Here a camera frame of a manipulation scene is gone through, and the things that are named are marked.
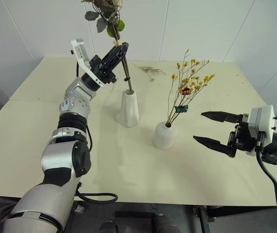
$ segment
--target dark floor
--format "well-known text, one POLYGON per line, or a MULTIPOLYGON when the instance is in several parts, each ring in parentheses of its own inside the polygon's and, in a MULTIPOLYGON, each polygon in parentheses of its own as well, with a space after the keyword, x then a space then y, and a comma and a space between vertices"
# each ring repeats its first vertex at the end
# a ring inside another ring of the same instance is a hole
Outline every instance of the dark floor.
MULTIPOLYGON (((0 208, 12 203, 0 198, 0 208)), ((136 211, 165 214, 183 233, 200 233, 199 219, 193 206, 117 202, 107 205, 88 204, 82 214, 75 214, 71 233, 97 233, 102 222, 114 219, 120 233, 151 233, 151 220, 146 218, 114 217, 115 211, 136 211)), ((211 233, 277 233, 277 210, 265 210, 237 216, 219 217, 210 223, 211 233)))

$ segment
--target white table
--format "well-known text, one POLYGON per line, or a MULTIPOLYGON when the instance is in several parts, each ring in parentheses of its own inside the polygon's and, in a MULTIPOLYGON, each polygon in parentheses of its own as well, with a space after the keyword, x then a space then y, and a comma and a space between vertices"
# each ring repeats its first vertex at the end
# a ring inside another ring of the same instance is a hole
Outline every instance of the white table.
MULTIPOLYGON (((163 69, 167 75, 149 77, 130 62, 137 92, 140 122, 125 128, 115 121, 120 109, 119 81, 98 90, 91 101, 92 167, 81 179, 81 192, 114 192, 119 201, 193 205, 275 205, 271 181, 254 157, 238 151, 231 159, 209 150, 192 136, 227 143, 234 124, 211 121, 200 113, 250 113, 265 105, 234 63, 211 63, 201 75, 216 74, 212 84, 176 121, 178 136, 168 150, 153 146, 155 126, 167 115, 170 76, 176 62, 133 62, 163 69)), ((58 107, 75 78, 75 59, 44 58, 0 111, 0 196, 21 197, 43 179, 40 158, 58 123, 58 107)), ((277 170, 267 165, 277 177, 277 170)))

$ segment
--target white ceramic vase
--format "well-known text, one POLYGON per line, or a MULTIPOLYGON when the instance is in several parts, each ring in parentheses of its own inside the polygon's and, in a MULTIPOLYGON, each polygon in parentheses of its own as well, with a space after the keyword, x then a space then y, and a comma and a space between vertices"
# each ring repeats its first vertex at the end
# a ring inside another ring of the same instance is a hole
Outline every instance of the white ceramic vase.
POLYGON ((174 125, 170 128, 166 127, 166 121, 160 122, 155 131, 153 136, 153 143, 157 148, 160 149, 168 149, 170 148, 176 138, 177 129, 174 125))
POLYGON ((136 92, 124 90, 122 93, 121 111, 116 119, 125 127, 133 127, 138 124, 139 113, 136 92))

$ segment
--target table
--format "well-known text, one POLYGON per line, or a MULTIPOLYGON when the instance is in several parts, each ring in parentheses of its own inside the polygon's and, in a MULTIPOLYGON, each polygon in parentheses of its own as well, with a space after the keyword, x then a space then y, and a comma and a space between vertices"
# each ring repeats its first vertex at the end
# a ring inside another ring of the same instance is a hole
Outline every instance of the table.
MULTIPOLYGON (((0 111, 0 196, 21 197, 43 179, 40 158, 58 123, 58 107, 75 78, 72 58, 44 58, 0 111)), ((88 124, 93 138, 92 167, 81 179, 81 192, 113 192, 119 201, 191 205, 275 205, 271 181, 254 157, 239 151, 234 159, 212 151, 192 136, 225 144, 234 124, 211 121, 200 113, 250 113, 265 105, 234 63, 211 63, 201 75, 216 76, 176 121, 178 135, 168 150, 153 146, 155 126, 167 115, 167 95, 176 62, 130 62, 137 92, 140 122, 125 128, 115 120, 120 110, 119 81, 98 90, 91 101, 88 124), (136 65, 161 68, 167 75, 154 81, 136 65)), ((267 165, 277 177, 277 169, 267 165)))

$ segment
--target white wall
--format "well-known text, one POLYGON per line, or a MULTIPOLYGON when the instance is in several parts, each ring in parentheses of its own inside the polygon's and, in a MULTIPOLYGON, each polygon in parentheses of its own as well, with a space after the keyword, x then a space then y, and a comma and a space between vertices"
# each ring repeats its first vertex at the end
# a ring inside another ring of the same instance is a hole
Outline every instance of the white wall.
MULTIPOLYGON (((88 53, 113 46, 84 19, 80 0, 0 0, 0 106, 43 56, 70 56, 82 37, 88 53)), ((195 58, 237 62, 277 113, 277 0, 124 0, 128 59, 195 58)))

